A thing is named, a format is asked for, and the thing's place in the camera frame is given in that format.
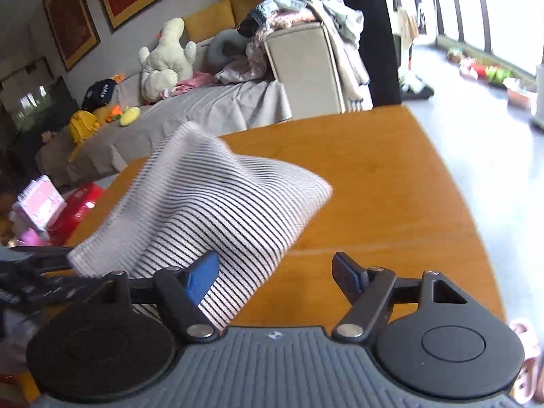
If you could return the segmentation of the striped knit garment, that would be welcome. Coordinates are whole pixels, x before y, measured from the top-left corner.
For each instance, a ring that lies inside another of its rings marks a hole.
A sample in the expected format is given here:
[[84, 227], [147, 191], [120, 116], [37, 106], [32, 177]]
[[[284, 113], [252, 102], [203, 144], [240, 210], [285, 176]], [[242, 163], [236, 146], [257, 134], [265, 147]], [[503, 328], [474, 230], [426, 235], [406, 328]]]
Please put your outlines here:
[[121, 270], [147, 278], [216, 252], [219, 275], [199, 308], [221, 330], [271, 277], [332, 192], [304, 168], [238, 155], [188, 122], [161, 143], [68, 260], [82, 276]]

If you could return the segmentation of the pink toy case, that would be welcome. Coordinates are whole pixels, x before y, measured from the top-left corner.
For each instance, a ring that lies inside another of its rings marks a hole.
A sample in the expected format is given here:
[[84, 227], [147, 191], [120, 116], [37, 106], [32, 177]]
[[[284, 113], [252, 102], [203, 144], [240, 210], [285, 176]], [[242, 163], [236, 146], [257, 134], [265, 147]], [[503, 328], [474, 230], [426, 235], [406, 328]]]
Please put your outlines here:
[[18, 195], [10, 212], [10, 220], [21, 230], [46, 230], [51, 219], [66, 205], [66, 200], [47, 175], [41, 175]]

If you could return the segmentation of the red glossy bowl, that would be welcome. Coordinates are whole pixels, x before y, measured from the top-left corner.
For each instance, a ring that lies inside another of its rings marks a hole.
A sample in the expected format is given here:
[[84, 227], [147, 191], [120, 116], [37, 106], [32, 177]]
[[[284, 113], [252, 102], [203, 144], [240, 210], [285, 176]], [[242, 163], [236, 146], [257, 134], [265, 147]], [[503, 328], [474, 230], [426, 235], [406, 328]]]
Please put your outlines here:
[[104, 192], [104, 188], [95, 183], [85, 184], [71, 192], [47, 224], [50, 244], [63, 246]]

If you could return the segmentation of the black fish tank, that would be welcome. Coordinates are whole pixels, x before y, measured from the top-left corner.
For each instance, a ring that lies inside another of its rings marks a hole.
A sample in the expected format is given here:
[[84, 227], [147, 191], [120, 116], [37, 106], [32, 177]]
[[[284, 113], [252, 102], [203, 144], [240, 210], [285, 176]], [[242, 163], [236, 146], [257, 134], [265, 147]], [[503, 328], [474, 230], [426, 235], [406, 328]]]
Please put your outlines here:
[[1, 79], [1, 133], [6, 139], [65, 126], [79, 110], [66, 82], [41, 57]]

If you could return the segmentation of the black cap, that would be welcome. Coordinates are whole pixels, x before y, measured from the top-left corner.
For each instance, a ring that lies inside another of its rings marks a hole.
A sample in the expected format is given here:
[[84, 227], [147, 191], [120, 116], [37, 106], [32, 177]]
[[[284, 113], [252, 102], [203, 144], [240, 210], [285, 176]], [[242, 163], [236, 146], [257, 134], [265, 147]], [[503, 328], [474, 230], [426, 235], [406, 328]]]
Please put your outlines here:
[[93, 113], [96, 109], [108, 105], [113, 97], [116, 86], [116, 81], [111, 78], [95, 82], [88, 88], [83, 98], [81, 109]]

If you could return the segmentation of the pink cloth on sofa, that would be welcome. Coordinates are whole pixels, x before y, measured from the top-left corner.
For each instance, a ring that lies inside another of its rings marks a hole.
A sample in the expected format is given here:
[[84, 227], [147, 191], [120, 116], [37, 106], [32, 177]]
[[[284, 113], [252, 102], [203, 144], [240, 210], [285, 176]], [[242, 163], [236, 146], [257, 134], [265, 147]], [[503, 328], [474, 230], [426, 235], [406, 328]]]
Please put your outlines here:
[[186, 94], [196, 88], [200, 88], [216, 82], [216, 78], [207, 72], [196, 71], [192, 78], [178, 82], [173, 88], [166, 90], [163, 97], [176, 97]]

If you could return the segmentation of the beige sofa with cover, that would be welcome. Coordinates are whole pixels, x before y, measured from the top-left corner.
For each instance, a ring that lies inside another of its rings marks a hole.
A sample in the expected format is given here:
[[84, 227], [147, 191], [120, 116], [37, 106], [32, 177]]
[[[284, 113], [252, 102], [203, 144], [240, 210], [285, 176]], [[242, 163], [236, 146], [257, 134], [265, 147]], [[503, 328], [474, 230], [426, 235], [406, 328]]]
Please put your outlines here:
[[101, 128], [82, 145], [72, 162], [68, 157], [75, 145], [69, 131], [63, 130], [38, 151], [36, 162], [40, 172], [56, 186], [72, 189], [121, 172], [133, 160], [149, 156], [185, 122], [196, 122], [210, 134], [222, 136], [371, 106], [352, 102], [340, 109], [306, 100], [302, 106], [293, 107], [284, 85], [269, 74], [261, 80], [196, 88], [144, 106], [140, 117], [129, 126], [115, 122]]

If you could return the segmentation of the white plush duck toy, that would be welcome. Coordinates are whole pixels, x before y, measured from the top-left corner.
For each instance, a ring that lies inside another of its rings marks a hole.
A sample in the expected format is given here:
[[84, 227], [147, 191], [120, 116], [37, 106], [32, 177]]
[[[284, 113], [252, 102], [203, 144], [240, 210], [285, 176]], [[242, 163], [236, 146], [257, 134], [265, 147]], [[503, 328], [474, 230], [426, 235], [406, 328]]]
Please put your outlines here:
[[182, 18], [167, 21], [160, 32], [153, 51], [142, 47], [138, 59], [142, 65], [140, 86], [142, 97], [151, 103], [162, 98], [165, 90], [173, 89], [179, 82], [194, 75], [197, 45], [188, 41], [181, 45], [185, 23]]

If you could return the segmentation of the pink flower pot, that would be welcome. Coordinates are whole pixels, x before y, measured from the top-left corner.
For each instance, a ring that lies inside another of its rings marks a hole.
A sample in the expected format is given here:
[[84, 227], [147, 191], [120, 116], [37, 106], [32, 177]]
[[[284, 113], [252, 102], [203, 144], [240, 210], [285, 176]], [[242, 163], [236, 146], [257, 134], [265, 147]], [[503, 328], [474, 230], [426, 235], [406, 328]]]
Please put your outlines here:
[[504, 87], [506, 87], [508, 103], [526, 111], [531, 111], [536, 100], [537, 94], [534, 91], [523, 87], [521, 81], [517, 78], [505, 78]]

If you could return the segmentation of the red basin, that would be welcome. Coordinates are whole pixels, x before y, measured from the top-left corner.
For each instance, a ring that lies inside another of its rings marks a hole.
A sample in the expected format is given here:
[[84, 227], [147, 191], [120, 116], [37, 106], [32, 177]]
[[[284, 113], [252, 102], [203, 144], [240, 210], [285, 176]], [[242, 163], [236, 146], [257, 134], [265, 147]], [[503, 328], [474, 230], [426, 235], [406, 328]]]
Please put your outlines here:
[[459, 62], [459, 75], [472, 81], [487, 81], [487, 66], [475, 58], [465, 57]]

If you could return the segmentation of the green leafy plant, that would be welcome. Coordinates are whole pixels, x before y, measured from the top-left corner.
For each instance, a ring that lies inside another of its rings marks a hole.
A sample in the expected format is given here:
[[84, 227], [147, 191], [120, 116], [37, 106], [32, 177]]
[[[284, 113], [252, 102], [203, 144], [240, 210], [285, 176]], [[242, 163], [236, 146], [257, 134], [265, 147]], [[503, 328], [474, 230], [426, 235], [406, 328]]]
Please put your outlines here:
[[498, 65], [489, 65], [485, 67], [486, 81], [494, 87], [504, 87], [504, 81], [510, 78], [511, 71]]

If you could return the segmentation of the grey neck pillow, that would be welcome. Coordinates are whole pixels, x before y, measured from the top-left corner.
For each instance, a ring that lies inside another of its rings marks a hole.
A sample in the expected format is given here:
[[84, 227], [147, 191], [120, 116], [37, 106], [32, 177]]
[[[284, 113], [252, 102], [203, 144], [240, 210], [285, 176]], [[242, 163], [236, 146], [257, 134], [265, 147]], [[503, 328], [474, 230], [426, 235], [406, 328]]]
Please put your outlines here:
[[218, 72], [237, 56], [245, 54], [250, 39], [242, 36], [236, 29], [219, 32], [211, 40], [206, 52], [206, 65], [211, 72]]

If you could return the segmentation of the red gold framed picture left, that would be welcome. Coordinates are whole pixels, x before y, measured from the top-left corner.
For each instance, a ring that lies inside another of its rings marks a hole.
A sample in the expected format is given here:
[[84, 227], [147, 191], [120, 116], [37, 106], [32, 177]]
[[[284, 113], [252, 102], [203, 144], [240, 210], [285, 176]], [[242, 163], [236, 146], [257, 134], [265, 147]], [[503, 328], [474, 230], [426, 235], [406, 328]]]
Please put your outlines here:
[[66, 71], [101, 43], [87, 0], [43, 0], [55, 45]]

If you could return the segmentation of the white exercise machine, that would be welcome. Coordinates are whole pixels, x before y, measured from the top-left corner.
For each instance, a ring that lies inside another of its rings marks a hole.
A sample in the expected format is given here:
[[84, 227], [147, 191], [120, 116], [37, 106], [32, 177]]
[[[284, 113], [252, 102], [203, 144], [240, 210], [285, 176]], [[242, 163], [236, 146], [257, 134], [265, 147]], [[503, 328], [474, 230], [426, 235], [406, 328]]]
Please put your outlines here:
[[392, 26], [401, 100], [428, 100], [434, 95], [434, 89], [412, 69], [413, 46], [420, 35], [417, 18], [405, 8], [403, 0], [393, 0], [393, 9], [397, 18]]

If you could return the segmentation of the left yellow cushion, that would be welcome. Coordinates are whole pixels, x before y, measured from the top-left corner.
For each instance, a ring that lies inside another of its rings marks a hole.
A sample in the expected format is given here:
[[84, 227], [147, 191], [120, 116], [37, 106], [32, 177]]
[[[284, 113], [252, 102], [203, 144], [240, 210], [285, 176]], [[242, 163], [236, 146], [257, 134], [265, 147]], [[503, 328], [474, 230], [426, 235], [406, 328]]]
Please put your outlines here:
[[221, 0], [184, 19], [188, 39], [199, 43], [236, 27], [231, 0]]

